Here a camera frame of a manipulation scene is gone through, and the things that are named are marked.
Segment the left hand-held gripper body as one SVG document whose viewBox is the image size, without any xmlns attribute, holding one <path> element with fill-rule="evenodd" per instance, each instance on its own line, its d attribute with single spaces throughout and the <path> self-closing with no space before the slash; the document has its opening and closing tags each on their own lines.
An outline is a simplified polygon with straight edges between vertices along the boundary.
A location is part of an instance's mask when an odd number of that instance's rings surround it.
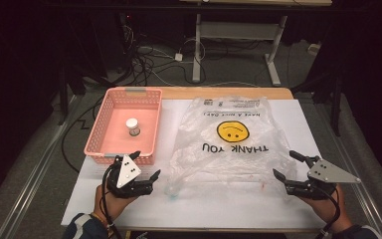
<svg viewBox="0 0 382 239">
<path fill-rule="evenodd" d="M 141 170 L 129 155 L 117 155 L 110 166 L 106 187 L 117 198 L 149 195 L 153 191 L 153 180 L 137 181 L 140 174 Z"/>
</svg>

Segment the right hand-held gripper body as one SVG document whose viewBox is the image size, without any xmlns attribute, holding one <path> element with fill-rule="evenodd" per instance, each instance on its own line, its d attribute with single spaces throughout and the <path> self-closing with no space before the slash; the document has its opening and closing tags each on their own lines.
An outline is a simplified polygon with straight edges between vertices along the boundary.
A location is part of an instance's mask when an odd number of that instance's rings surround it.
<svg viewBox="0 0 382 239">
<path fill-rule="evenodd" d="M 288 195 L 294 195 L 313 200 L 327 199 L 336 190 L 338 183 L 360 183 L 361 179 L 333 163 L 322 158 L 306 158 L 309 168 L 305 182 L 285 180 Z"/>
</svg>

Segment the pink plastic basket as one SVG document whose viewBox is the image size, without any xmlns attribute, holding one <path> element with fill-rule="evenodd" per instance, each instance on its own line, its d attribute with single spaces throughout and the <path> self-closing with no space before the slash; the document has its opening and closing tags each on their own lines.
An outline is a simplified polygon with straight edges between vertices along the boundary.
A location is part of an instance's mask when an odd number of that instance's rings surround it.
<svg viewBox="0 0 382 239">
<path fill-rule="evenodd" d="M 112 164 L 116 155 L 141 151 L 138 165 L 152 165 L 162 105 L 154 88 L 111 88 L 106 91 L 84 153 L 96 163 Z M 125 122 L 138 120 L 140 134 L 131 136 Z"/>
</svg>

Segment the clear plastic bag smiley print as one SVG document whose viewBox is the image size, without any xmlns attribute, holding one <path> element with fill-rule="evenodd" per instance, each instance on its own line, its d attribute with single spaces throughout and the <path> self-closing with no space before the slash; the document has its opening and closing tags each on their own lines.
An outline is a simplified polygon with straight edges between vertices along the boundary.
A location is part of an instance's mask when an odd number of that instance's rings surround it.
<svg viewBox="0 0 382 239">
<path fill-rule="evenodd" d="M 296 176 L 286 135 L 265 98 L 194 99 L 178 127 L 165 192 L 178 195 L 188 181 L 276 185 L 273 171 Z"/>
</svg>

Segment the person's left hand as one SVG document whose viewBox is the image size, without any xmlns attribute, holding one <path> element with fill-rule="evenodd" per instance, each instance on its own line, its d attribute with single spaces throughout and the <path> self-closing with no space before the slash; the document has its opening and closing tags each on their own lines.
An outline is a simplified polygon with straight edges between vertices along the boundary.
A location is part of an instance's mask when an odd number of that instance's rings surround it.
<svg viewBox="0 0 382 239">
<path fill-rule="evenodd" d="M 134 200 L 136 197 L 132 198 L 117 198 L 113 196 L 111 193 L 108 193 L 105 196 L 106 202 L 106 212 L 103 209 L 103 201 L 102 201 L 102 186 L 99 185 L 95 189 L 95 208 L 93 211 L 93 215 L 99 219 L 104 225 L 107 225 L 107 218 L 111 220 L 115 220 L 122 211 Z"/>
</svg>

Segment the person's right hand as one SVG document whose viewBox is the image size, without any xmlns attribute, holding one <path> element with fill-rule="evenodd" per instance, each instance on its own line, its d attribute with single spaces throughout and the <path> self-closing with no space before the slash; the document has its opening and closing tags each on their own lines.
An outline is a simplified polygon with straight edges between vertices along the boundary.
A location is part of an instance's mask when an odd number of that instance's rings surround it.
<svg viewBox="0 0 382 239">
<path fill-rule="evenodd" d="M 333 220 L 336 208 L 330 199 L 313 200 L 302 197 L 301 200 L 307 203 L 313 209 L 314 213 L 325 223 L 330 223 L 330 232 L 340 233 L 351 227 L 353 223 L 347 214 L 344 193 L 339 185 L 336 186 L 336 191 L 332 194 L 332 198 L 338 203 L 340 208 L 340 215 L 336 220 Z"/>
</svg>

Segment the white table mat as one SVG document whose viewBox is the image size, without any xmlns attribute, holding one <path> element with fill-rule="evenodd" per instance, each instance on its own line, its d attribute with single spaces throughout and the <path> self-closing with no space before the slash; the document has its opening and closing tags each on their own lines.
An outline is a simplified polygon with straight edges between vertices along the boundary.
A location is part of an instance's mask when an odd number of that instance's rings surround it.
<svg viewBox="0 0 382 239">
<path fill-rule="evenodd" d="M 272 113 L 283 129 L 291 149 L 305 155 L 320 155 L 301 106 L 297 100 L 269 100 Z M 155 164 L 140 166 L 143 178 L 161 169 L 151 195 L 132 202 L 115 221 L 120 229 L 131 230 L 213 230 L 213 231 L 317 231 L 323 222 L 312 209 L 273 183 L 201 181 L 196 177 L 182 187 L 177 197 L 164 193 L 169 159 L 177 127 L 191 100 L 163 100 Z M 68 225 L 80 212 L 94 208 L 96 187 L 106 165 L 85 157 L 80 175 L 61 225 Z"/>
</svg>

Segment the metal floor rail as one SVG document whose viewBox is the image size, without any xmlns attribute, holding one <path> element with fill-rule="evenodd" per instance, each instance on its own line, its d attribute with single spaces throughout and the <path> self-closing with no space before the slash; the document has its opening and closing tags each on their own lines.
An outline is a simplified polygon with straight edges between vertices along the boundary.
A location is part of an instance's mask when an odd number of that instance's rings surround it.
<svg viewBox="0 0 382 239">
<path fill-rule="evenodd" d="M 71 96 L 68 114 L 52 113 L 39 127 L 10 169 L 0 187 L 0 201 L 11 202 L 0 226 L 0 239 L 13 239 L 49 168 L 55 149 L 83 97 Z"/>
<path fill-rule="evenodd" d="M 333 145 L 336 147 L 337 156 L 334 156 L 333 159 L 336 159 L 343 169 L 346 169 L 356 176 L 360 176 L 343 141 L 335 134 L 334 129 L 330 125 L 330 116 L 326 111 L 326 107 L 321 105 L 316 105 L 315 107 L 319 117 L 325 125 L 327 133 L 332 138 Z M 352 197 L 357 198 L 359 207 L 363 211 L 362 215 L 366 218 L 368 223 L 371 226 L 374 226 L 382 235 L 382 217 L 378 210 L 377 204 L 365 186 L 365 180 L 362 179 L 360 183 L 350 184 L 349 187 L 352 189 Z"/>
</svg>

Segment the white metal desk frame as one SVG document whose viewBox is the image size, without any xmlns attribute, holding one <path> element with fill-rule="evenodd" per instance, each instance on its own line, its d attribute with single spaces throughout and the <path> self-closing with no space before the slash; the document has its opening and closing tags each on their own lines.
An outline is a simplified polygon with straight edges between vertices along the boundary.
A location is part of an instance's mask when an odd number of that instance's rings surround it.
<svg viewBox="0 0 382 239">
<path fill-rule="evenodd" d="M 257 7 L 280 7 L 282 10 L 299 10 L 303 8 L 329 7 L 331 0 L 181 0 L 191 3 L 194 7 L 249 7 L 251 10 Z M 233 20 L 232 15 L 228 20 L 203 20 L 202 15 L 196 15 L 195 48 L 193 57 L 192 82 L 201 83 L 203 77 L 202 60 L 205 53 L 203 39 L 230 39 L 230 40 L 268 40 L 272 41 L 272 49 L 264 54 L 272 84 L 279 87 L 282 83 L 276 66 L 276 53 L 287 23 L 287 14 L 281 14 L 276 23 L 245 23 Z"/>
</svg>

